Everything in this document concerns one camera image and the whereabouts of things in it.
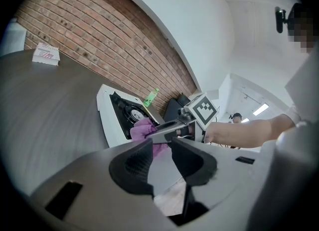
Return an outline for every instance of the stove burner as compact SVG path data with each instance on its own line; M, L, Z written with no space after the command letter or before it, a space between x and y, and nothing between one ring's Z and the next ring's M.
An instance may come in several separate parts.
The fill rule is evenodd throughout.
M147 111L144 110L143 105L123 99L116 92L110 95L110 99L126 139L132 139L130 130L139 120L149 117L154 126L158 125Z
M142 119L148 117L146 115L146 113L141 108L134 106L134 105L125 106L124 107L124 115L133 124L138 122L139 120L142 120Z

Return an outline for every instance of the black slot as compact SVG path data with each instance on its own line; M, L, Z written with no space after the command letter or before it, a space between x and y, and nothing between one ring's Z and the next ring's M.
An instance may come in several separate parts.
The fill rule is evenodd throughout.
M62 220L72 205L74 199L82 189L81 184L69 181L48 203L45 209L58 219Z
M245 164L250 164L250 165L252 165L255 162L254 159L248 158L248 157L238 157L236 158L236 160Z

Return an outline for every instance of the white wall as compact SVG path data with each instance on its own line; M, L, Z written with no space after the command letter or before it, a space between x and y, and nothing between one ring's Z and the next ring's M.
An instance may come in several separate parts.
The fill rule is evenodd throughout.
M234 46L226 0L133 0L158 25L189 69L197 87L217 90L229 72Z
M274 106L277 107L278 110L285 112L287 108L289 107L287 104L285 104L283 101L281 101L279 98L277 98L275 95L270 93L268 90L260 87L259 85L253 83L252 81L249 81L241 76L238 76L237 74L231 74L230 79L234 82L233 84L236 86L243 86L247 89L252 90L253 92L261 95L265 99L267 99L267 102L271 102Z
M292 104L285 85L291 78L276 62L280 59L266 48L236 48L231 56L231 73L241 76L269 91L286 105Z
M202 92L200 92L199 90L196 90L194 92L194 94L192 94L191 96L189 96L188 98L190 100L193 100L195 97L197 97L198 95L203 94ZM210 90L210 91L206 91L207 97L210 100L217 100L219 98L219 92L218 90Z
M219 117L223 117L227 110L228 101L232 90L232 82L230 75L225 77L222 85L219 88Z

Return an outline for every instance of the table surface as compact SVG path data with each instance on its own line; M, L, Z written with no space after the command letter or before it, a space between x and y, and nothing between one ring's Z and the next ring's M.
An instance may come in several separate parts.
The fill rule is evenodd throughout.
M62 53L57 67L32 62L32 54L0 58L1 156L26 194L78 157L108 148L96 107L102 84L132 94Z

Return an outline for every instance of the white ceiling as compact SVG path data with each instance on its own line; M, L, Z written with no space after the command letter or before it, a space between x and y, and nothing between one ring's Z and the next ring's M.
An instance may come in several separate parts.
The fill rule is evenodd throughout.
M263 111L257 116L253 115L261 105L267 104L268 109ZM261 94L253 91L252 89L240 84L238 82L232 83L230 98L226 108L226 114L219 119L220 122L229 122L229 115L240 113L243 119L270 119L282 113L282 111L273 104L269 99Z
M287 37L278 37L275 7L288 12L298 0L226 0L230 7L235 28L235 40L243 46L266 44L279 47Z

